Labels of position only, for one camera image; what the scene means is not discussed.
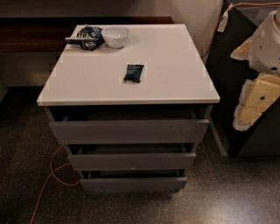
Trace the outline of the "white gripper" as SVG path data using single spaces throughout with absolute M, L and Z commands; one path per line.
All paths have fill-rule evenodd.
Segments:
M 280 8 L 272 11 L 252 38 L 235 48 L 230 57 L 249 60 L 249 66 L 260 73 L 254 80 L 245 80 L 234 111 L 234 128 L 246 131 L 280 97 Z

